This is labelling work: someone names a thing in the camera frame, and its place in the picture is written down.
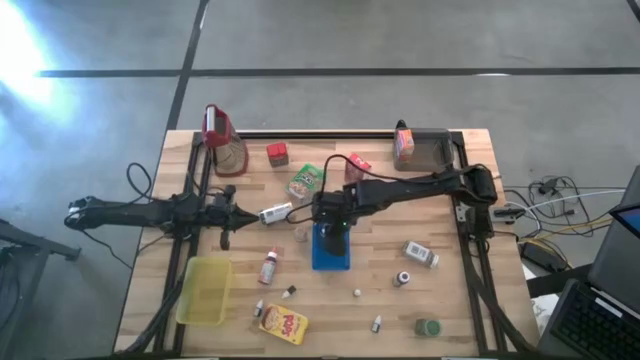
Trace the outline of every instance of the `white cable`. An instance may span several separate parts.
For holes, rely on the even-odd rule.
[[[526,209],[527,210],[531,210],[531,209],[535,209],[537,207],[540,207],[542,205],[552,204],[554,202],[563,201],[563,200],[576,199],[576,198],[582,198],[582,197],[593,196],[593,195],[616,194],[616,193],[623,193],[623,192],[625,192],[625,190],[607,190],[607,191],[599,191],[599,192],[595,192],[595,193],[564,196],[564,197],[562,197],[560,199],[549,200],[549,201],[545,201],[545,202],[540,203],[540,204],[535,204],[533,206],[529,206]]]
[[[522,204],[514,203],[513,201],[506,201],[505,204],[507,204],[507,205],[515,205],[515,206],[523,209],[524,211],[528,212],[529,215],[531,215],[536,220],[536,226],[538,227],[538,229],[536,231],[540,232],[542,230],[542,225],[540,224],[540,219],[538,219],[538,215],[536,215],[536,213],[533,212],[533,210],[529,209],[528,207],[526,207],[526,206],[524,206]]]

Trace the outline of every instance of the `laptop keyboard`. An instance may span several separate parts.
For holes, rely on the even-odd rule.
[[[551,332],[590,358],[640,359],[640,322],[628,314],[618,317],[579,288],[572,289],[573,299]]]

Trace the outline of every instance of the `green can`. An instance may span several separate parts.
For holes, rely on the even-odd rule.
[[[442,332],[442,326],[437,320],[418,319],[416,320],[415,333],[418,336],[435,337]]]

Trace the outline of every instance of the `yellow cable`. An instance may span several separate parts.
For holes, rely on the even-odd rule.
[[[609,223],[609,222],[611,222],[611,221],[612,221],[612,219],[596,220],[596,221],[588,222],[588,223],[586,223],[586,224],[578,224],[578,225],[572,225],[572,226],[563,227],[562,229],[560,229],[560,230],[558,230],[558,231],[554,231],[554,232],[549,233],[549,234],[546,234],[546,235],[536,236],[536,237],[533,237],[533,238],[524,238],[524,239],[526,239],[526,240],[529,240],[529,239],[532,239],[532,240],[533,240],[533,239],[536,239],[536,240],[537,240],[537,239],[545,240],[545,239],[547,239],[547,238],[549,238],[549,237],[551,237],[551,236],[553,236],[553,235],[562,235],[562,234],[556,234],[556,233],[561,233],[561,232],[563,232],[563,231],[567,231],[567,230],[579,229],[579,228],[582,228],[582,227],[588,227],[588,226],[593,226],[593,225],[599,225],[599,224]]]

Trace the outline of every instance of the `yellow bin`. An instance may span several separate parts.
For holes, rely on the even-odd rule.
[[[224,257],[197,256],[187,264],[176,321],[187,325],[219,325],[231,289],[233,270]]]

